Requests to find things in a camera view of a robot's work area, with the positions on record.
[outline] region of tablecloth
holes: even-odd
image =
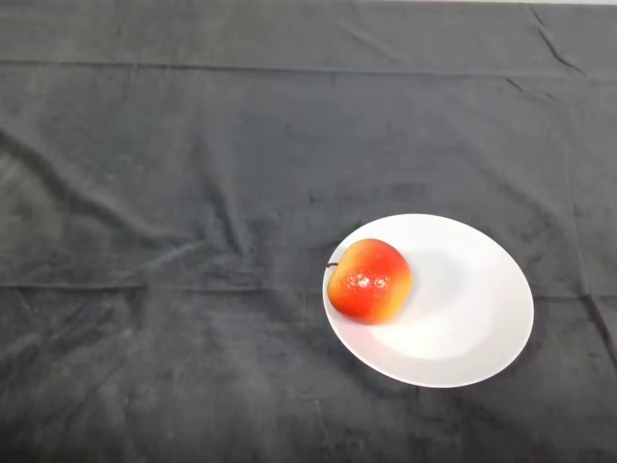
[[[617,10],[0,4],[0,461],[617,461]],[[504,372],[418,388],[324,313],[397,213],[531,285]]]

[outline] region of red apple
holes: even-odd
[[[335,265],[328,298],[337,311],[362,323],[391,320],[412,289],[409,264],[379,239],[357,241]]]

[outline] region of plate rim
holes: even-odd
[[[335,249],[333,250],[333,252],[330,254],[330,257],[328,258],[328,262],[330,262],[332,260],[332,258],[334,257],[334,255],[336,254],[338,248],[340,247],[340,245],[343,243],[343,241],[345,241],[349,236],[351,236],[353,233],[357,232],[358,230],[373,224],[375,222],[379,222],[382,220],[388,220],[394,217],[409,217],[409,216],[414,216],[414,217],[431,217],[431,218],[437,218],[437,219],[441,219],[444,221],[449,221],[449,222],[454,222],[458,225],[462,225],[464,227],[467,227],[469,229],[474,230],[475,232],[478,232],[480,234],[482,234],[485,238],[491,240],[493,243],[495,243],[497,245],[498,248],[500,248],[515,264],[517,270],[521,273],[521,275],[523,276],[523,280],[526,283],[525,285],[525,289],[526,289],[526,295],[528,296],[528,299],[530,301],[530,319],[529,319],[529,327],[528,330],[526,332],[526,335],[524,337],[524,340],[522,340],[521,345],[519,347],[517,347],[517,349],[514,351],[514,353],[508,357],[508,361],[507,363],[504,362],[503,367],[501,367],[498,370],[495,370],[491,373],[485,374],[485,375],[481,375],[478,376],[476,379],[470,380],[470,381],[464,381],[464,382],[460,382],[460,383],[456,383],[456,384],[430,384],[430,383],[426,383],[426,382],[422,382],[422,381],[415,381],[415,382],[411,382],[407,379],[404,379],[402,377],[399,377],[397,374],[393,374],[387,371],[384,371],[382,368],[373,365],[372,363],[368,362],[366,359],[364,359],[361,355],[358,354],[358,352],[355,350],[354,347],[352,347],[351,345],[349,345],[347,343],[347,341],[340,335],[340,333],[338,332],[338,329],[336,328],[335,323],[333,323],[333,319],[332,316],[329,313],[328,310],[328,303],[329,303],[329,299],[328,299],[328,291],[327,291],[327,282],[329,281],[329,274],[334,273],[333,268],[329,268],[326,267],[324,269],[324,277],[323,277],[323,281],[322,281],[322,288],[321,288],[321,294],[322,294],[322,300],[323,300],[323,304],[324,304],[324,311],[326,313],[326,316],[328,317],[328,322],[330,323],[330,327],[332,328],[332,330],[335,332],[336,337],[338,338],[338,340],[347,348],[347,350],[349,350],[354,357],[356,357],[358,360],[360,360],[361,362],[363,362],[365,365],[367,365],[368,367],[373,368],[374,370],[382,373],[383,375],[395,379],[397,381],[400,381],[402,383],[405,384],[410,384],[413,386],[419,386],[419,387],[424,387],[424,388],[434,388],[434,389],[452,389],[452,388],[461,388],[464,386],[469,386],[471,384],[476,384],[476,383],[480,383],[482,381],[485,381],[489,378],[492,378],[494,376],[497,376],[498,374],[500,374],[501,372],[503,372],[504,370],[506,370],[508,367],[510,367],[514,361],[519,358],[519,356],[521,355],[521,353],[524,351],[524,348],[527,346],[527,343],[529,342],[529,339],[531,337],[531,333],[533,331],[533,324],[535,321],[535,304],[534,304],[534,300],[533,300],[533,293],[531,291],[531,286],[529,284],[529,280],[527,279],[527,277],[525,276],[523,270],[521,269],[521,266],[519,265],[518,262],[516,262],[516,260],[510,255],[510,253],[508,253],[503,246],[501,246],[499,243],[497,243],[494,239],[492,239],[489,235],[487,235],[486,233],[478,230],[475,227],[472,227],[469,224],[466,224],[465,222],[460,222],[458,220],[455,219],[451,219],[449,217],[443,217],[441,215],[435,215],[435,214],[421,214],[421,213],[405,213],[405,214],[393,214],[393,215],[387,215],[384,217],[380,217],[378,219],[375,220],[371,220],[370,222],[366,222],[365,224],[360,225],[359,227],[355,228],[354,230],[352,230],[351,232],[349,232],[335,247]]]

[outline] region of dark gray cloth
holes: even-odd
[[[616,462],[617,10],[0,4],[0,461]],[[438,214],[534,293],[522,356],[416,388],[327,258]]]

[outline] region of white plate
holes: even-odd
[[[330,303],[335,267],[326,269],[326,314],[360,360],[399,381],[451,388],[487,379],[521,353],[533,324],[531,290],[521,268],[486,234],[434,215],[394,215],[351,233],[329,262],[365,238],[394,246],[410,264],[414,286],[393,321],[363,325]]]

